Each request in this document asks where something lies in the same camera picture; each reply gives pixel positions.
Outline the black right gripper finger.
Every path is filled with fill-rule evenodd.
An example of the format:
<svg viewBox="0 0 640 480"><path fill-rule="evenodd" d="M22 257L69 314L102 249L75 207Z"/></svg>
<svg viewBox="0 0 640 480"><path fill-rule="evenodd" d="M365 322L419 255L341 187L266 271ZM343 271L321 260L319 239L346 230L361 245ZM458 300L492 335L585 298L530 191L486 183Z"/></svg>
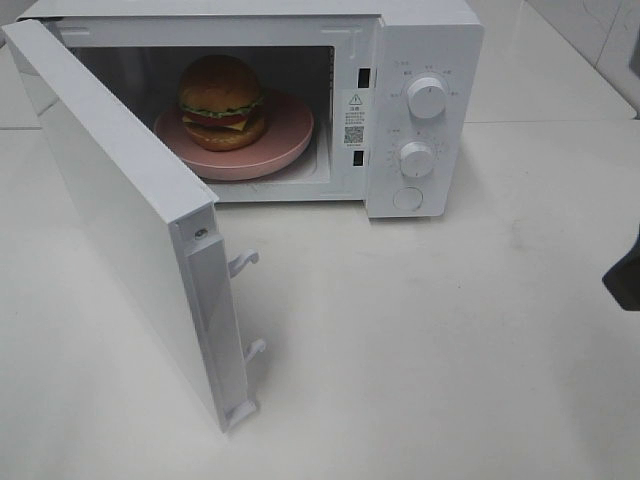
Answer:
<svg viewBox="0 0 640 480"><path fill-rule="evenodd" d="M619 306L639 311L639 249L631 249L603 276L603 284Z"/></svg>

